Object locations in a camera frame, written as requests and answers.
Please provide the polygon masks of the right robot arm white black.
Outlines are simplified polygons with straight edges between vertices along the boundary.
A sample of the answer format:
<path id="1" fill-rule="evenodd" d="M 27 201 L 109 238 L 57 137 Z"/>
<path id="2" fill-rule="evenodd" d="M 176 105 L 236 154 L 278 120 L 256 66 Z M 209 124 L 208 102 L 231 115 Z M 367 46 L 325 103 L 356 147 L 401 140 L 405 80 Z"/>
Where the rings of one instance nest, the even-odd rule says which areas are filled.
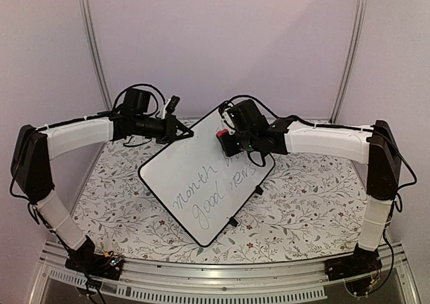
<path id="1" fill-rule="evenodd" d="M 369 126 L 318 124 L 298 116 L 276 116 L 272 123 L 261 113 L 263 103 L 242 95 L 241 102 L 222 102 L 218 113 L 226 128 L 217 133 L 227 157 L 245 152 L 250 155 L 312 153 L 340 157 L 366 164 L 366 192 L 369 197 L 363 226 L 353 254 L 331 260 L 332 266 L 347 265 L 352 274 L 362 274 L 379 257 L 378 244 L 384 236 L 390 211 L 399 190 L 401 167 L 409 164 L 398 149 L 390 126 L 378 120 Z"/>

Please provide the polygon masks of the white whiteboard with black frame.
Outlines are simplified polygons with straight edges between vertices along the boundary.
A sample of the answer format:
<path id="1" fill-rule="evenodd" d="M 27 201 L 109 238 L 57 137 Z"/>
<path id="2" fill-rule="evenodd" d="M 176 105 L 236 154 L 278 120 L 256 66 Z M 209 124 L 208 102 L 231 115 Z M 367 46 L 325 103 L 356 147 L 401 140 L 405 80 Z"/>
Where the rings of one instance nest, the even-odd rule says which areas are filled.
<path id="1" fill-rule="evenodd" d="M 138 176 L 167 212 L 201 247 L 209 246 L 228 220 L 275 167 L 271 155 L 258 167 L 258 153 L 226 157 L 216 133 L 224 129 L 217 109 L 142 164 Z"/>

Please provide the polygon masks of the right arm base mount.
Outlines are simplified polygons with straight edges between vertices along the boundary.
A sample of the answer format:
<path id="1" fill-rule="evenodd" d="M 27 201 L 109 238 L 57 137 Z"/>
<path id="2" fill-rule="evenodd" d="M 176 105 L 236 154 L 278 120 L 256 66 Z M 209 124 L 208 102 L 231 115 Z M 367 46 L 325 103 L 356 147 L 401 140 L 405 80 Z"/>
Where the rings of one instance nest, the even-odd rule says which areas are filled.
<path id="1" fill-rule="evenodd" d="M 324 261 L 325 274 L 330 281 L 369 274 L 382 268 L 379 252 L 356 248 L 348 256 Z"/>

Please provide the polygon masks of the red whiteboard eraser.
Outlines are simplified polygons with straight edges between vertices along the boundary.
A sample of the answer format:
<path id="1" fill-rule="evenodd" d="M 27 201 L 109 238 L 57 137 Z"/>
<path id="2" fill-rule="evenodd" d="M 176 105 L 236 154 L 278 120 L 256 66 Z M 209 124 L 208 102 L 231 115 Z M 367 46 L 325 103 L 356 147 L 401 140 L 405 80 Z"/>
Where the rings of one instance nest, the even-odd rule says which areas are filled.
<path id="1" fill-rule="evenodd" d="M 222 137 L 227 137 L 229 134 L 230 134 L 229 131 L 224 129 L 224 130 L 217 132 L 216 136 L 218 139 L 221 139 Z"/>

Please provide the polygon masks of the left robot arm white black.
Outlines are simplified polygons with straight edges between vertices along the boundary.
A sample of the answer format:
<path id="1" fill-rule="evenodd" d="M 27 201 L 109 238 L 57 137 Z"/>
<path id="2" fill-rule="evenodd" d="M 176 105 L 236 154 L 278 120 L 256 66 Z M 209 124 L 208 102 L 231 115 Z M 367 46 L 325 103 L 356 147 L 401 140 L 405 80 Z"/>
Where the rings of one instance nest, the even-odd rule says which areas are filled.
<path id="1" fill-rule="evenodd" d="M 20 128 L 11 161 L 11 185 L 28 203 L 28 212 L 61 242 L 77 266 L 95 272 L 95 244 L 78 227 L 55 191 L 51 162 L 65 153 L 98 143 L 141 136 L 158 144 L 193 137 L 193 131 L 174 115 L 180 99 L 169 99 L 154 85 L 137 83 L 123 89 L 110 110 L 93 116 Z"/>

